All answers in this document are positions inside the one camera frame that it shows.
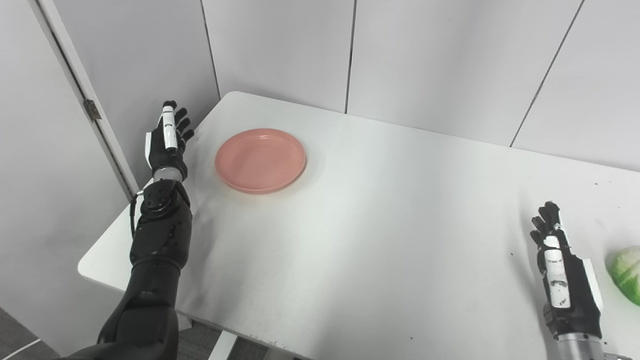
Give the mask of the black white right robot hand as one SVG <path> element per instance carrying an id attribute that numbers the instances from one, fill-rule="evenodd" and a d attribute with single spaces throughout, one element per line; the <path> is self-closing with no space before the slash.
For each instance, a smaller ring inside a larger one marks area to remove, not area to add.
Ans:
<path id="1" fill-rule="evenodd" d="M 531 219 L 530 237 L 542 276 L 545 324 L 555 340 L 567 334 L 602 339 L 601 309 L 594 297 L 585 260 L 575 255 L 563 227 L 560 208 L 547 201 Z"/>

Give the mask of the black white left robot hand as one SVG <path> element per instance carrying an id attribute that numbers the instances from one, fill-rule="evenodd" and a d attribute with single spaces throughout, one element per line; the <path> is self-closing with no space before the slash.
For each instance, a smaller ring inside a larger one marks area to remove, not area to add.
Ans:
<path id="1" fill-rule="evenodd" d="M 174 100 L 162 104 L 162 114 L 157 125 L 145 134 L 145 157 L 155 180 L 166 172 L 174 173 L 174 179 L 183 182 L 188 177 L 184 154 L 187 142 L 195 135 L 185 107 L 178 108 Z"/>

